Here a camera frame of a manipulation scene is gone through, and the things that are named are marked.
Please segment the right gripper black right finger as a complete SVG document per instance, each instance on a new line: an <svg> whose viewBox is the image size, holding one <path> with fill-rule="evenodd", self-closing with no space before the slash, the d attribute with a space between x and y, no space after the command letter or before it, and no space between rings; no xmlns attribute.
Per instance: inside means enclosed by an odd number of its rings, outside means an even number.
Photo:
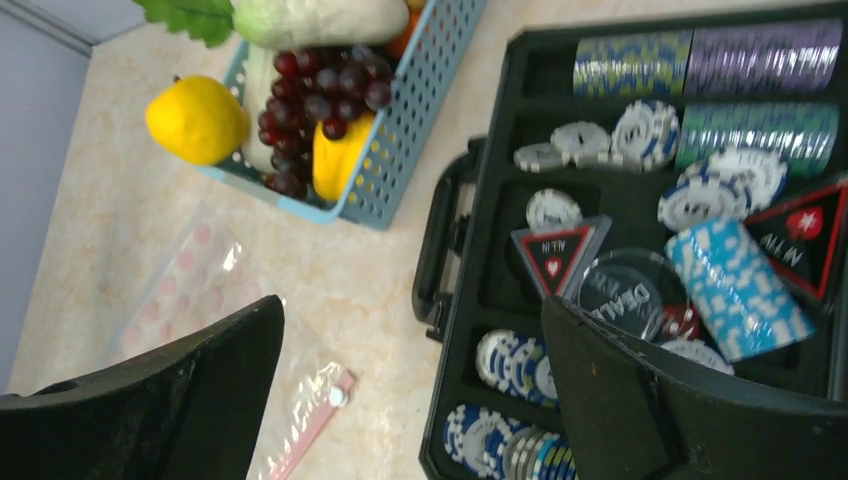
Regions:
<svg viewBox="0 0 848 480"><path fill-rule="evenodd" d="M541 323L582 479L843 479L847 406L721 373L557 297Z"/></svg>

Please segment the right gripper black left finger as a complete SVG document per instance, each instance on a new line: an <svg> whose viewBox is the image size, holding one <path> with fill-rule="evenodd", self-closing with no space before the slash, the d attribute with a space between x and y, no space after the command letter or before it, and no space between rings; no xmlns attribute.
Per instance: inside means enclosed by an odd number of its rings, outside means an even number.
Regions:
<svg viewBox="0 0 848 480"><path fill-rule="evenodd" d="M243 479L284 338L265 296L108 368L1 399L5 479Z"/></svg>

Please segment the clear zip bag pink dots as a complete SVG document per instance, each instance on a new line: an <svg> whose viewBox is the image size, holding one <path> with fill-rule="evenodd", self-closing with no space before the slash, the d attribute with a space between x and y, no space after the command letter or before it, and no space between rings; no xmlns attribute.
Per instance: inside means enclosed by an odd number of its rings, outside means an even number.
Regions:
<svg viewBox="0 0 848 480"><path fill-rule="evenodd" d="M111 366L199 331L271 291L243 243L202 207L115 328L98 364ZM289 478L355 384L309 324L288 311L247 478Z"/></svg>

